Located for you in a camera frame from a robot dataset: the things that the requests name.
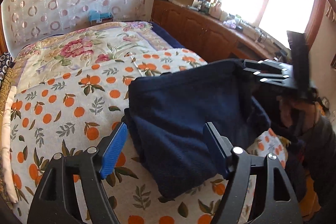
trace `beige curtain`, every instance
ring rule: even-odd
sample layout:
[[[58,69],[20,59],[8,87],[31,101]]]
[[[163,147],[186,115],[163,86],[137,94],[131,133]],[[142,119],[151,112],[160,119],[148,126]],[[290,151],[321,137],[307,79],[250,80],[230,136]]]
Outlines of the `beige curtain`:
[[[334,12],[333,8],[329,5],[328,11],[325,14],[332,22],[336,22],[336,13]]]

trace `silver screw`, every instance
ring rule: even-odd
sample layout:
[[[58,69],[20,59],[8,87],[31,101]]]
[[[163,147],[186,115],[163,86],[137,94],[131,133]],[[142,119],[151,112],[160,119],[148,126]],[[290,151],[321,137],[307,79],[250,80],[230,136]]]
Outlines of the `silver screw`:
[[[95,148],[95,147],[92,146],[92,147],[88,148],[87,152],[89,154],[93,154],[93,153],[97,152],[97,148]]]
[[[244,150],[242,148],[240,148],[239,146],[236,146],[233,148],[233,152],[235,154],[242,154],[244,152]]]
[[[54,155],[54,159],[55,159],[55,160],[59,160],[60,158],[62,158],[62,154],[61,154],[61,153],[56,153],[56,154]]]
[[[269,153],[268,154],[268,157],[271,159],[271,160],[276,160],[277,159],[277,155],[273,154],[273,153]]]

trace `bed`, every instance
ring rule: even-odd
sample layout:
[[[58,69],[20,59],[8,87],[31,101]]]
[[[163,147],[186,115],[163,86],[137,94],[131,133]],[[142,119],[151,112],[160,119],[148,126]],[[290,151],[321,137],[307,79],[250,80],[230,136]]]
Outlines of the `bed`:
[[[25,47],[13,68],[17,86],[10,112],[14,214],[26,223],[33,195],[55,153],[76,155],[109,135],[128,107],[128,86],[137,77],[159,76],[206,62],[162,28],[148,22],[112,22]],[[279,154],[284,147],[270,130],[250,153]],[[73,177],[82,218],[91,223],[80,177]],[[115,170],[103,181],[111,207],[125,224],[207,224],[227,181],[205,181],[175,200],[163,198],[139,163],[128,137]],[[248,220],[255,186],[250,178],[240,223]]]

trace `hand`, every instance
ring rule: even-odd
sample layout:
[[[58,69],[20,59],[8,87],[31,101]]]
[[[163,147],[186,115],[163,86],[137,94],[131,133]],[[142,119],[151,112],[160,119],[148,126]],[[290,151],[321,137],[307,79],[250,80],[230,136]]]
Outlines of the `hand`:
[[[292,108],[302,110],[305,112],[305,121],[303,123],[302,131],[306,132],[311,129],[320,118],[320,112],[315,104],[308,104],[304,101],[295,101],[290,98],[278,96],[277,100],[280,103],[280,117],[285,127],[293,125],[291,117]]]

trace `navy blue pants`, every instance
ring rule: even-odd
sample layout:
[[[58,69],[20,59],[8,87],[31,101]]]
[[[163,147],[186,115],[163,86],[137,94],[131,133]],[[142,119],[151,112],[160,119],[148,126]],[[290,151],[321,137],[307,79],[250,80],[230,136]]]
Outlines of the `navy blue pants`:
[[[165,198],[175,198],[217,174],[203,141],[206,122],[243,149],[268,130],[268,116],[252,98],[249,84],[237,60],[130,84],[125,122],[142,164]]]

